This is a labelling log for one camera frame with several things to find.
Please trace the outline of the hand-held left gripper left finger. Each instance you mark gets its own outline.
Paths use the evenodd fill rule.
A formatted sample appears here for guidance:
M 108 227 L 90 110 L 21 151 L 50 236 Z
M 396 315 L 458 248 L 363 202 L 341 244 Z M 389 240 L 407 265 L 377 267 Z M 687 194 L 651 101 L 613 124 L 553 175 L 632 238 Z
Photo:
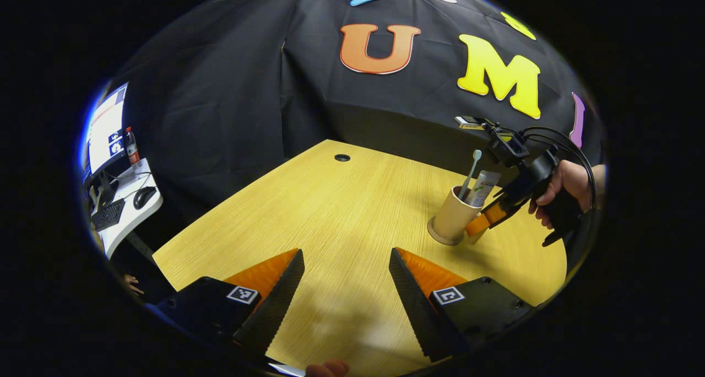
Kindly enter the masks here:
M 302 249 L 277 254 L 225 279 L 202 276 L 146 308 L 198 349 L 262 357 L 305 273 Z

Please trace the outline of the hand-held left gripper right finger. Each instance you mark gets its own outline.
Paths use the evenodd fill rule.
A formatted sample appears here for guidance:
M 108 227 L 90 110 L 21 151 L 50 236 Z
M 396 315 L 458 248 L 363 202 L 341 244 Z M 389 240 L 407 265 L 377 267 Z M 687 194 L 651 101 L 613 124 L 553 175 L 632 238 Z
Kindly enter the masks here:
M 432 362 L 480 350 L 534 307 L 493 277 L 473 280 L 400 247 L 389 271 L 423 354 Z

